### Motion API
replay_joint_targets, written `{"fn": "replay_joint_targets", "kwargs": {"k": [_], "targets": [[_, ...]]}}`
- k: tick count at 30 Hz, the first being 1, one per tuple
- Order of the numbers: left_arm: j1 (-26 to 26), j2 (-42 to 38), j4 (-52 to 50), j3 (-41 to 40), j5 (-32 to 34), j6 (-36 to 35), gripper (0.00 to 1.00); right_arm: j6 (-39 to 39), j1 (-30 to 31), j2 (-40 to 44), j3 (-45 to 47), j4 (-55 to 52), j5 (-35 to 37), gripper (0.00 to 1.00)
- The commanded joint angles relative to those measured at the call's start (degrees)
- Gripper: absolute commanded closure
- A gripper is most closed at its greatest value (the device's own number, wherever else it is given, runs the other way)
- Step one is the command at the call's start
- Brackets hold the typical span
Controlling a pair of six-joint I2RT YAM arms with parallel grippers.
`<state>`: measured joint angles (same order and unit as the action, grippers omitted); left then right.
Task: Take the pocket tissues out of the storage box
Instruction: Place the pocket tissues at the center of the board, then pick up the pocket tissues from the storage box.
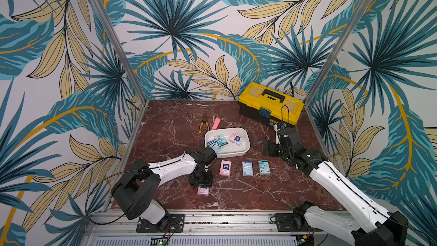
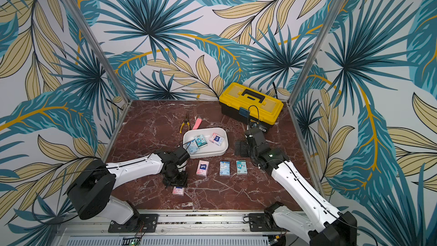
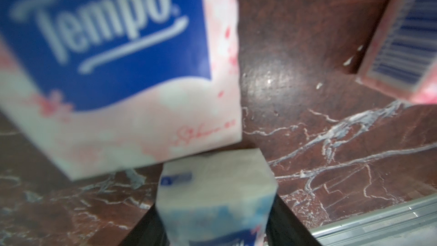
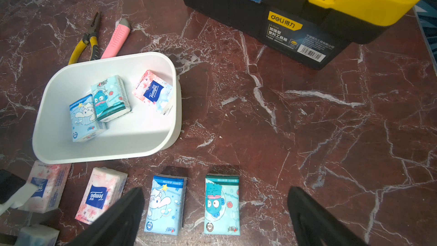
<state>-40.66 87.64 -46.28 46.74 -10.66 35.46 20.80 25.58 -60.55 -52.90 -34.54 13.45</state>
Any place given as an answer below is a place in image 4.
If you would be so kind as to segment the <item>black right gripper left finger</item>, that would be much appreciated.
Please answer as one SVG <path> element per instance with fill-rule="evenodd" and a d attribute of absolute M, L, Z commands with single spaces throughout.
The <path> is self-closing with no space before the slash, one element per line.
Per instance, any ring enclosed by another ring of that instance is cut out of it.
<path fill-rule="evenodd" d="M 142 188 L 131 189 L 68 245 L 133 246 L 144 205 Z"/>

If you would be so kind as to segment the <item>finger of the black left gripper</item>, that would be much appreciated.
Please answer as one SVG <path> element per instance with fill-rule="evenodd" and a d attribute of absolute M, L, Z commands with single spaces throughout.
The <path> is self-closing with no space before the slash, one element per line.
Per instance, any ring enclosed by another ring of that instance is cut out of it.
<path fill-rule="evenodd" d="M 1 169 L 1 211 L 23 206 L 36 192 L 38 187 L 24 179 Z"/>

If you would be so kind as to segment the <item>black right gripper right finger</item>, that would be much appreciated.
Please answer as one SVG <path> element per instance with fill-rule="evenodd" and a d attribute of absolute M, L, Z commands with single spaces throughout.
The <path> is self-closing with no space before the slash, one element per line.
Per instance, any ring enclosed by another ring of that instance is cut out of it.
<path fill-rule="evenodd" d="M 300 187 L 290 188 L 287 206 L 299 246 L 366 245 Z"/>

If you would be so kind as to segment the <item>pink Tempo tissue pack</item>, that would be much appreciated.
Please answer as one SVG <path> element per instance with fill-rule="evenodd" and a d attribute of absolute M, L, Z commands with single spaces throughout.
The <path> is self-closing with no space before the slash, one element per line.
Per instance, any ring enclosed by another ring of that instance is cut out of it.
<path fill-rule="evenodd" d="M 40 214 L 57 209 L 71 166 L 72 164 L 49 165 L 35 161 L 27 182 L 34 184 L 37 190 L 18 209 Z"/>
<path fill-rule="evenodd" d="M 54 246 L 60 231 L 45 225 L 32 225 L 19 231 L 15 246 Z"/>
<path fill-rule="evenodd" d="M 75 219 L 92 224 L 122 196 L 128 174 L 95 167 L 85 189 Z"/>

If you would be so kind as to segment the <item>blue cartoon tissue pack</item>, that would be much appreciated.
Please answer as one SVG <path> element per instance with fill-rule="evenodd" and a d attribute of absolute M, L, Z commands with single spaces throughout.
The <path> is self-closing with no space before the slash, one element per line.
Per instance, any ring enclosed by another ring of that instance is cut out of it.
<path fill-rule="evenodd" d="M 178 235 L 183 225 L 186 184 L 186 177 L 153 177 L 144 232 Z"/>

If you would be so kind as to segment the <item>teal cartoon tissue pack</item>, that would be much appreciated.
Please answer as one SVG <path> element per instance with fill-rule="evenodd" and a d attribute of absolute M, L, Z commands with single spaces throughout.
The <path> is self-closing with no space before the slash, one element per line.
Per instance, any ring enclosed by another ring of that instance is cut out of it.
<path fill-rule="evenodd" d="M 235 175 L 206 175 L 204 233 L 239 236 L 240 178 Z"/>

